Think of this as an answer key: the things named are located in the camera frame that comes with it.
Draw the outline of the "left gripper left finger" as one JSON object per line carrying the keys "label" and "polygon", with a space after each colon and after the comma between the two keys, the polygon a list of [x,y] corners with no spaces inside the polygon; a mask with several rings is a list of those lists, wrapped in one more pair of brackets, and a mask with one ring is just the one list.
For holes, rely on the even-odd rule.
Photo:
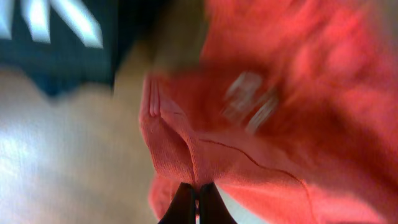
{"label": "left gripper left finger", "polygon": [[196,214],[195,191],[190,184],[181,183],[158,224],[196,224]]}

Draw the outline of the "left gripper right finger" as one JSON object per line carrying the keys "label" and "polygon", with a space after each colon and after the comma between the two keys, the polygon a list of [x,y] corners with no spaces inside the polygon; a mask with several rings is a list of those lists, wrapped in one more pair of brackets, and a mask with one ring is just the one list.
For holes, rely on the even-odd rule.
{"label": "left gripper right finger", "polygon": [[200,224],[237,224],[214,183],[203,185],[199,194]]}

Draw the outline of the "orange t-shirt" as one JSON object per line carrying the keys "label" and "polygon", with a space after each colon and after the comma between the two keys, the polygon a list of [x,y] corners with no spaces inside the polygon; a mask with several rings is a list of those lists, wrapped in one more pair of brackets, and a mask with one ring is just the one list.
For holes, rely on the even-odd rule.
{"label": "orange t-shirt", "polygon": [[213,182],[272,223],[397,222],[397,54],[375,1],[208,1],[202,66],[144,80],[166,213]]}

